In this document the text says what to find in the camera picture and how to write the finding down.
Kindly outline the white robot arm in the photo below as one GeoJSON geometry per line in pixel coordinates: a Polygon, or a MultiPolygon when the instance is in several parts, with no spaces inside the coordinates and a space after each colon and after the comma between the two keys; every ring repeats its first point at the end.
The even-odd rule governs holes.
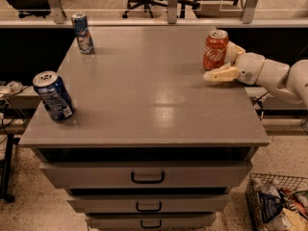
{"type": "Polygon", "coordinates": [[[275,98],[308,108],[308,60],[289,66],[263,55],[246,52],[241,46],[229,42],[224,65],[206,71],[203,78],[208,83],[237,80],[243,84],[264,88],[275,98]]]}

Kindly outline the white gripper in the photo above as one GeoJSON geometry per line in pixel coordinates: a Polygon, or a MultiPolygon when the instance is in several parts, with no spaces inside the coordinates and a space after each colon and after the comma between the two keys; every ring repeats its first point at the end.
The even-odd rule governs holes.
{"type": "Polygon", "coordinates": [[[231,82],[237,79],[244,84],[253,85],[258,79],[265,59],[256,53],[245,53],[241,46],[229,41],[224,58],[226,64],[206,71],[203,78],[211,83],[231,82]]]}

